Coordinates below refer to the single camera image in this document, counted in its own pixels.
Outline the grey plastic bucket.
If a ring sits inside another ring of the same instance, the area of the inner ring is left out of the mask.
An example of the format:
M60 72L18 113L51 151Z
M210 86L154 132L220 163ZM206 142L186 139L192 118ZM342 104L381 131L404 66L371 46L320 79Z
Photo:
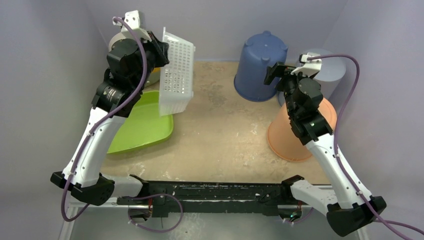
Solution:
M302 53L307 54L309 52L320 56L334 54L333 52L322 48L310 48L304 50ZM341 57L324 58L322 60L321 70L314 79L321 85L321 92L325 99L330 100L332 93L344 77L345 73L346 64ZM281 107L285 103L283 93L278 91L276 98Z

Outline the orange printed plastic bucket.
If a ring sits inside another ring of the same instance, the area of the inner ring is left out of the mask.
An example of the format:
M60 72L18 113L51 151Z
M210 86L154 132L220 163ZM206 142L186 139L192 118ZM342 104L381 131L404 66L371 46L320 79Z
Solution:
M286 104L267 130L270 148L287 161L303 161L314 156L319 162L334 158L332 134L337 123L337 113L333 105L323 99L316 111L307 118L299 120L289 116Z

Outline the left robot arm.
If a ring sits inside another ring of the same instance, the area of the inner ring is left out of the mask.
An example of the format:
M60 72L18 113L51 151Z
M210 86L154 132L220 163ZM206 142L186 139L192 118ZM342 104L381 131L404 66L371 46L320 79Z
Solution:
M186 210L189 204L201 203L281 203L288 166L266 143L270 110L236 101L226 92L228 80L219 78L218 70L202 78L194 105L178 113L176 136L153 151L155 163L164 163L182 181L101 173L117 132L129 117L139 114L136 104L146 97L142 93L146 77L155 67L163 67L164 74L170 67L191 68L188 57L193 50L189 42L169 33L162 40L150 34L149 39L115 41L84 136L69 164L54 172L51 182L93 206L110 198L138 205L151 201L156 210Z

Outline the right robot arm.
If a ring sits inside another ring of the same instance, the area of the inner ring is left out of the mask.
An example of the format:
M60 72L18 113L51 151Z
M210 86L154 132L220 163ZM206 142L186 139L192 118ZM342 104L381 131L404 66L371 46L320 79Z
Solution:
M352 175L341 150L335 145L335 131L319 110L324 97L318 82L303 71L282 62L268 68L272 77L280 78L277 89L283 93L291 130L319 162L333 192L325 192L295 175L281 183L280 196L288 204L302 201L320 212L332 230L345 237L375 220L387 204Z

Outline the green plastic tray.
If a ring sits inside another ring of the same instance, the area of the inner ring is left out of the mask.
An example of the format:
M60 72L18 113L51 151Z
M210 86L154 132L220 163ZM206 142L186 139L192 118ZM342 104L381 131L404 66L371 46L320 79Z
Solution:
M174 130L172 114L160 115L159 91L145 91L117 131L108 154L121 154L160 144Z

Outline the white perforated plastic basket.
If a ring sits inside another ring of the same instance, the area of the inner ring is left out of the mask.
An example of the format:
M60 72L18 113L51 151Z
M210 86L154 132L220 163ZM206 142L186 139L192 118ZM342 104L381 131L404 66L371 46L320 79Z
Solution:
M182 113L194 97L195 45L163 28L169 63L160 68L158 109L161 116Z

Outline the blue plastic bucket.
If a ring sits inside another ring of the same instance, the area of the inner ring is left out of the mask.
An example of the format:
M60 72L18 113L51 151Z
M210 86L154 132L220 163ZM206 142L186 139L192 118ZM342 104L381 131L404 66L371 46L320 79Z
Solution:
M246 100L264 102L276 94L276 83L264 84L267 67L285 62L288 46L270 31L249 37L242 47L233 84L236 92Z

